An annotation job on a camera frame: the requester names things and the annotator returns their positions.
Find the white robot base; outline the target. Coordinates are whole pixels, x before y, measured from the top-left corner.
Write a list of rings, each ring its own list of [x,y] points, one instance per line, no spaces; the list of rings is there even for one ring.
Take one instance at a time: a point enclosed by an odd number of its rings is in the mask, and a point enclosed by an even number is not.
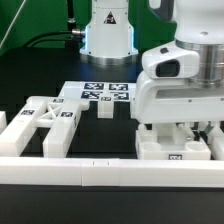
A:
[[[128,19],[129,0],[92,0],[81,58],[100,65],[121,65],[137,59],[134,28]]]

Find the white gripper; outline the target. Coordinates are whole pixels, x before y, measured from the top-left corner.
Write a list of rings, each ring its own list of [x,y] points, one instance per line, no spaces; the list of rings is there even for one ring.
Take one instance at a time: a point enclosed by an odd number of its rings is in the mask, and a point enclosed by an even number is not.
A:
[[[189,88],[184,79],[137,78],[131,117],[141,124],[224,120],[224,88]]]

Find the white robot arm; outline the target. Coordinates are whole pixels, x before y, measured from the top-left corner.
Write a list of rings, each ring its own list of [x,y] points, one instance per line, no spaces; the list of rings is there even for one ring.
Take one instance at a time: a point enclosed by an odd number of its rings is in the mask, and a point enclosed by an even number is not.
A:
[[[142,55],[132,114],[142,124],[224,120],[224,0],[149,0],[177,24]]]

